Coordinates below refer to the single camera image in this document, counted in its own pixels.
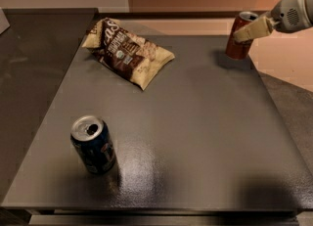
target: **can lid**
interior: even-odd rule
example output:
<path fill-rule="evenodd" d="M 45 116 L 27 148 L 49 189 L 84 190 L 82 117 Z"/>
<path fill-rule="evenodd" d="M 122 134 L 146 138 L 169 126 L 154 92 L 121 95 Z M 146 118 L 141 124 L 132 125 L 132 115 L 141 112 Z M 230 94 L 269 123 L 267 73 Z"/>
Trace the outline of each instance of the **can lid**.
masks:
<path fill-rule="evenodd" d="M 242 11 L 239 13 L 239 16 L 241 17 L 241 19 L 248 22 L 253 22 L 258 18 L 258 15 L 251 11 Z"/>
<path fill-rule="evenodd" d="M 71 136 L 77 141 L 88 142 L 101 134 L 104 122 L 94 115 L 79 118 L 71 127 Z"/>

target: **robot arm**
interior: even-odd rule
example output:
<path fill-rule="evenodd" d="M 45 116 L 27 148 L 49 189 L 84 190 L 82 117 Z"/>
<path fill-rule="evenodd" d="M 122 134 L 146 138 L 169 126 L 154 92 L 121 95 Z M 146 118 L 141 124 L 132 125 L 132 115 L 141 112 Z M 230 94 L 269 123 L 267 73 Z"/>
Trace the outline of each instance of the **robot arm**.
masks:
<path fill-rule="evenodd" d="M 234 33 L 237 42 L 268 36 L 276 29 L 294 33 L 313 25 L 313 0 L 281 0 L 272 11 Z"/>

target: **floor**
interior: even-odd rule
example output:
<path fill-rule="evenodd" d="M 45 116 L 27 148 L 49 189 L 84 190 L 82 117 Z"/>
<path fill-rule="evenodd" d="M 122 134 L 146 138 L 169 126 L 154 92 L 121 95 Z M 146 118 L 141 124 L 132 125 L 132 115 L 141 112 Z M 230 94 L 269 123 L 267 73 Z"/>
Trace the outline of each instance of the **floor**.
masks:
<path fill-rule="evenodd" d="M 11 27 L 0 35 L 0 202 L 93 15 L 93 10 L 7 13 Z M 313 174 L 313 93 L 263 73 L 261 77 Z M 302 213 L 301 226 L 313 225 L 312 218 Z"/>

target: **soda can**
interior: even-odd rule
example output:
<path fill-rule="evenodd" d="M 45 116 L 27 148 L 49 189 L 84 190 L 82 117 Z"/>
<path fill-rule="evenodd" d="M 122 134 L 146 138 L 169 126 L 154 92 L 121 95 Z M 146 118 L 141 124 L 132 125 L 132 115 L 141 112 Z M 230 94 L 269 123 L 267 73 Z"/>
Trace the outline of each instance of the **soda can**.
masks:
<path fill-rule="evenodd" d="M 253 22 L 258 18 L 258 15 L 254 12 L 244 11 L 240 12 L 234 21 L 231 33 L 228 38 L 228 43 L 226 47 L 226 55 L 231 59 L 245 59 L 248 51 L 251 47 L 253 40 L 249 40 L 246 42 L 238 43 L 234 39 L 234 32 L 237 31 L 239 28 Z"/>
<path fill-rule="evenodd" d="M 112 140 L 101 119 L 93 115 L 79 118 L 71 127 L 70 140 L 90 173 L 104 174 L 114 165 Z"/>

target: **gray tabletop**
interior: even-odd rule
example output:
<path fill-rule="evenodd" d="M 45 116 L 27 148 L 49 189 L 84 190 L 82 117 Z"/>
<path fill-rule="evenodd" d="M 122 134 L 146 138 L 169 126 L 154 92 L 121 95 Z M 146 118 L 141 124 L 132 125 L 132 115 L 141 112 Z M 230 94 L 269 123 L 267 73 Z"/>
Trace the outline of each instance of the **gray tabletop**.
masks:
<path fill-rule="evenodd" d="M 173 51 L 142 92 L 79 49 L 4 207 L 205 211 L 313 208 L 313 178 L 249 60 L 226 36 L 156 36 Z M 89 174 L 72 123 L 109 126 L 117 164 Z"/>

